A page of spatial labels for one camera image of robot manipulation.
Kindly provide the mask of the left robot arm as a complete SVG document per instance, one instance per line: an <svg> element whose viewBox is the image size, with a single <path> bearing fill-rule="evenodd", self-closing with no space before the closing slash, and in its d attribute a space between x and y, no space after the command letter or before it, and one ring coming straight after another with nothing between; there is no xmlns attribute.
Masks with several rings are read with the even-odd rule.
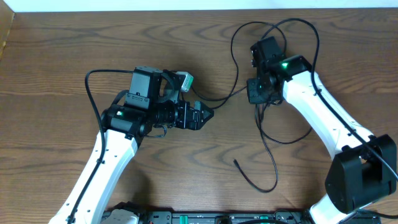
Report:
<svg viewBox="0 0 398 224"><path fill-rule="evenodd" d="M193 106L179 98L188 92L193 77L152 67L131 71L128 91L115 97L111 106L94 112L99 133L91 156L71 194L51 223L139 223L135 212L106 206L114 188L142 140L154 128L199 130L214 116L201 101Z"/></svg>

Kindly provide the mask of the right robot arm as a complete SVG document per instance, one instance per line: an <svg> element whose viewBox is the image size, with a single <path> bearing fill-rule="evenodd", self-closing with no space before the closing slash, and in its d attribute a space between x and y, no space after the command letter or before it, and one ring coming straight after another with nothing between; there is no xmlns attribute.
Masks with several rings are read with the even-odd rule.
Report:
<svg viewBox="0 0 398 224"><path fill-rule="evenodd" d="M308 211L311 223L341 223L397 188L397 147L375 136L333 98L301 55L287 57L274 37L250 48L257 76L247 80L251 104L286 101L307 120L332 159L326 195Z"/></svg>

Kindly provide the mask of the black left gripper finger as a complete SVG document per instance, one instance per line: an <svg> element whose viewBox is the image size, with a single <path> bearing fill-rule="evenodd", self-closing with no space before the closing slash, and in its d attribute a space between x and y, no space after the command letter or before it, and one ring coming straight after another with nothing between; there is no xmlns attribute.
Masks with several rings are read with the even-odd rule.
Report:
<svg viewBox="0 0 398 224"><path fill-rule="evenodd" d="M208 116L206 118L199 117L196 121L195 129L200 130L210 119L211 116Z"/></svg>
<svg viewBox="0 0 398 224"><path fill-rule="evenodd" d="M198 111L200 120L209 120L214 117L214 111L201 101L195 101L194 109Z"/></svg>

